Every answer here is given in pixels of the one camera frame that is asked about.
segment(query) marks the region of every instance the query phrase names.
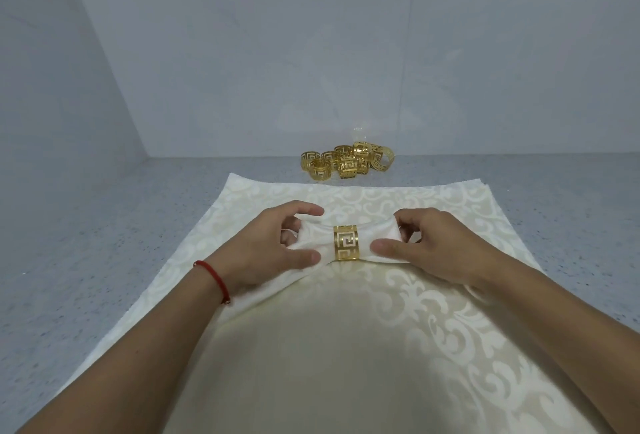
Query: wall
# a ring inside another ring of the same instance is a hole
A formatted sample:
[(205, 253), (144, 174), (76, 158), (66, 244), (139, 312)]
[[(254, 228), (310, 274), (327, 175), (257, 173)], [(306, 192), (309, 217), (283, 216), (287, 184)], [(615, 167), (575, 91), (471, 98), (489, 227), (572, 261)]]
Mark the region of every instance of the wall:
[(637, 0), (84, 3), (153, 156), (640, 150)]
[(0, 129), (5, 265), (147, 158), (80, 0), (0, 0)]

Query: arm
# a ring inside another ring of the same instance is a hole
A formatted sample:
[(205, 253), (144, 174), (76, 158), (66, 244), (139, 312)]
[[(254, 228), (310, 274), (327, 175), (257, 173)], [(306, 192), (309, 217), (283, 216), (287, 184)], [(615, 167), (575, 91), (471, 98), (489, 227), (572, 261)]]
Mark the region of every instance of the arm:
[[(500, 252), (448, 212), (396, 212), (404, 242), (378, 240), (374, 252), (491, 294), (528, 328), (618, 434), (640, 422), (640, 335)], [(420, 231), (420, 243), (408, 243)]]
[[(288, 250), (300, 220), (317, 205), (290, 202), (265, 210), (206, 261), (231, 295), (288, 269), (320, 260), (313, 250)], [(162, 429), (180, 375), (222, 301), (217, 283), (196, 267), (100, 359), (21, 429), (39, 433), (152, 433)]]

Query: red string bracelet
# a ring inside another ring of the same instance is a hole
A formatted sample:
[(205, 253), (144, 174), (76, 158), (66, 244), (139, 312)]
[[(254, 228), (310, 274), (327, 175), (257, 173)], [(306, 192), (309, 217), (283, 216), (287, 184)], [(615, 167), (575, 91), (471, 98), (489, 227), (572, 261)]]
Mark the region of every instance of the red string bracelet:
[(220, 276), (218, 275), (217, 272), (215, 272), (213, 267), (208, 265), (204, 260), (196, 260), (193, 263), (193, 267), (196, 267), (196, 266), (202, 266), (206, 270), (208, 270), (209, 274), (211, 274), (213, 279), (215, 279), (218, 285), (220, 286), (220, 290), (222, 291), (222, 304), (229, 304), (231, 302), (231, 297), (229, 296), (229, 290), (227, 289), (225, 282), (222, 279), (220, 279)]

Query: gray countertop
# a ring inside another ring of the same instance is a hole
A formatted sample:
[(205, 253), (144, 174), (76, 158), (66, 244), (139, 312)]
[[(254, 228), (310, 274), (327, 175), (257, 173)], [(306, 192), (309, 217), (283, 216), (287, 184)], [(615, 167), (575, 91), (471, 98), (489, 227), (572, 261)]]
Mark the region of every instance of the gray countertop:
[[(25, 244), (0, 278), (0, 431), (49, 400), (148, 286), (229, 172), (312, 182), (297, 158), (151, 159)], [(640, 154), (398, 157), (333, 185), (480, 178), (556, 282), (640, 330)]]

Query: person's right arm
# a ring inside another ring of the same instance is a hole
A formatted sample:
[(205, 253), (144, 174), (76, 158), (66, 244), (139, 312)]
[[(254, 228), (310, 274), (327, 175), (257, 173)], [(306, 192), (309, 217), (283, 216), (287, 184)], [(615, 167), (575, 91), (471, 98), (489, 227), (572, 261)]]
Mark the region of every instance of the person's right arm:
[[(500, 301), (528, 328), (618, 434), (640, 426), (640, 335), (499, 251), (448, 212), (396, 212), (405, 242), (380, 239), (377, 254), (404, 259)], [(420, 243), (408, 243), (420, 231)]]

